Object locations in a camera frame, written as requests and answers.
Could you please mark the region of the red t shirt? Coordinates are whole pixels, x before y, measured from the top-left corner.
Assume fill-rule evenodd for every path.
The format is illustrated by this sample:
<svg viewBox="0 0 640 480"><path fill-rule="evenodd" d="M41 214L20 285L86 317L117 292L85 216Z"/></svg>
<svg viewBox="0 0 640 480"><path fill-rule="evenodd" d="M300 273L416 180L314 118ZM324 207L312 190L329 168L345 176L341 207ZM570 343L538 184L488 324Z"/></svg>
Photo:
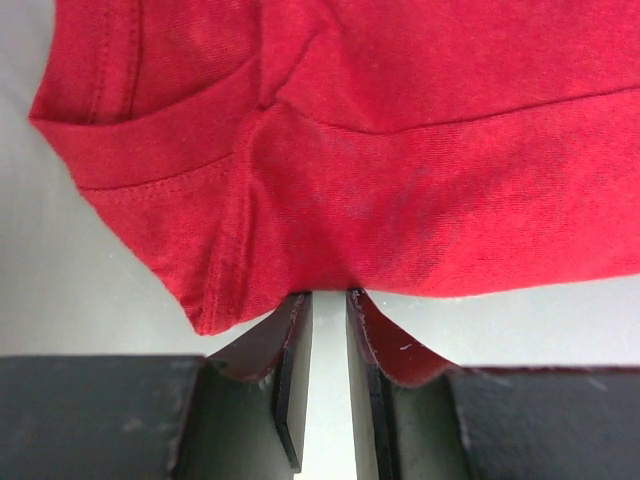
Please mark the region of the red t shirt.
<svg viewBox="0 0 640 480"><path fill-rule="evenodd" d="M203 335L639 270L635 1L60 1L30 119Z"/></svg>

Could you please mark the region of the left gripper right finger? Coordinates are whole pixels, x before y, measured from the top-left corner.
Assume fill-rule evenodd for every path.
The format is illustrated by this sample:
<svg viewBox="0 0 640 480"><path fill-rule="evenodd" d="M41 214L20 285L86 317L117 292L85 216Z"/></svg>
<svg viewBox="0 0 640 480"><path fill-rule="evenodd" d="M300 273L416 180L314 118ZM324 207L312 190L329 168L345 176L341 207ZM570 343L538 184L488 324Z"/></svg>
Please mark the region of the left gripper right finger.
<svg viewBox="0 0 640 480"><path fill-rule="evenodd" d="M635 366L455 364L346 295L361 479L635 479Z"/></svg>

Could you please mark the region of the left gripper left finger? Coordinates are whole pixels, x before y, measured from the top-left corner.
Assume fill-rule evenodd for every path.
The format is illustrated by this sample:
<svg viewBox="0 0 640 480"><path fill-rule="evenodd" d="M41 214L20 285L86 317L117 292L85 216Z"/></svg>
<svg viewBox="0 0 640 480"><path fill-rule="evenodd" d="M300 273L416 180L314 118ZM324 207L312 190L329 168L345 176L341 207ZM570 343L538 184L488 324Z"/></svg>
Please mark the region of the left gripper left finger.
<svg viewBox="0 0 640 480"><path fill-rule="evenodd" d="M302 467L312 297L203 356L1 361L5 479L290 479Z"/></svg>

